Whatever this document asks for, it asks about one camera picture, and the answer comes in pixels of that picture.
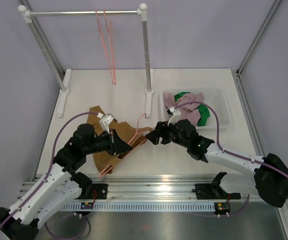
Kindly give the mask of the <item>pink hanger of green top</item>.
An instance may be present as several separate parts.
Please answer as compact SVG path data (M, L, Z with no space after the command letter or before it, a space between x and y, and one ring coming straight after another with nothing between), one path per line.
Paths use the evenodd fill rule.
M106 12L104 11L104 19L106 24L106 30L108 34L108 43L109 43L109 51L110 51L110 69L112 70L112 80L113 85L116 85L116 68L115 68L115 52L113 45L113 37L112 37L112 21L107 19Z

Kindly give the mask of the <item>green tank top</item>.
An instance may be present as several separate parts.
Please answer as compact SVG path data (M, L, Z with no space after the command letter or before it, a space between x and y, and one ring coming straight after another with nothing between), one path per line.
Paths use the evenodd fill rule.
M175 106L180 106L179 110L181 112L180 120L189 120L195 127L206 126L207 120L210 117L209 110L206 106L199 103L191 103L181 106L185 103L190 102L203 102L204 95L199 92L197 94L190 92L180 92L174 96Z

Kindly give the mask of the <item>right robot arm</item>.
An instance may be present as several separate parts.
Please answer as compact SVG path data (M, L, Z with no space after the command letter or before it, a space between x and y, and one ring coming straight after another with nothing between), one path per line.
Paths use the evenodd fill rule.
M177 144L186 148L187 153L197 161L239 172L234 177L227 173L216 176L210 189L216 198L233 193L254 195L277 208L288 199L288 168L272 153L250 156L226 150L214 140L199 135L186 119L177 123L160 121L146 138L154 145Z

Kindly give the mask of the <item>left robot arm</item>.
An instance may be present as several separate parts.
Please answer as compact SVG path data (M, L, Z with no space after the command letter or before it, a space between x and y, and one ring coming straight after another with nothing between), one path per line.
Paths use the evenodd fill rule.
M92 180L77 171L87 155L107 152L115 156L132 149L114 129L96 135L91 124L79 125L64 147L52 154L44 176L11 207L0 207L0 232L11 240L33 240L65 204L91 195Z

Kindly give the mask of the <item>pink hanger of mauve top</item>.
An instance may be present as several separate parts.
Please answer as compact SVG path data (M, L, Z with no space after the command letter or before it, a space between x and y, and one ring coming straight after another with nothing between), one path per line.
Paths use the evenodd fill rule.
M110 66L111 66L110 65L110 60L111 60L110 54L107 51L106 42L105 42L104 34L103 34L103 31L102 31L101 23L100 23L99 13L97 11L95 11L95 14L96 14L96 18L97 18L98 29L99 29L99 33L100 33L100 37L101 37L102 46L103 46L103 49L104 49L105 57L106 57L106 60L107 60L109 72L110 72L111 79L112 79L112 70L110 69Z

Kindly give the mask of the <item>mauve tank top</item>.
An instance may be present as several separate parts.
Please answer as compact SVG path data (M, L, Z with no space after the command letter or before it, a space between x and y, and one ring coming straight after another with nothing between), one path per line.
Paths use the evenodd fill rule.
M203 102L204 95L199 92L197 94L182 91L177 94L164 92L163 93L164 105L167 109L177 107L184 103L189 102ZM201 106L199 103L187 104L179 108L181 112L180 120L187 119L195 127L205 126L210 114L206 107Z

